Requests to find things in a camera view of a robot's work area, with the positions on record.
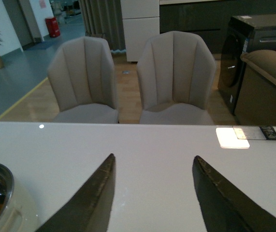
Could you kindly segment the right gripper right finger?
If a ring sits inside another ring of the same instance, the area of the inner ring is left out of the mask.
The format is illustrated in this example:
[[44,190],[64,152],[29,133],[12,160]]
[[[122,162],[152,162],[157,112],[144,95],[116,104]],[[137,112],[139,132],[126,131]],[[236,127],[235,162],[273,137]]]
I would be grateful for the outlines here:
[[192,174],[208,232],[276,232],[276,217],[251,200],[202,157],[195,156]]

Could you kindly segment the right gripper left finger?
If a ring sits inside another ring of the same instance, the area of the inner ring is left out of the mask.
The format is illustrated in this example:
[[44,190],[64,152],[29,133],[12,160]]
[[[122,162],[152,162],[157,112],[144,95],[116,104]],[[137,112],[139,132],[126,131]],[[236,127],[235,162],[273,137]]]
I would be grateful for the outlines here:
[[72,198],[38,232],[106,232],[116,183],[116,158],[110,154]]

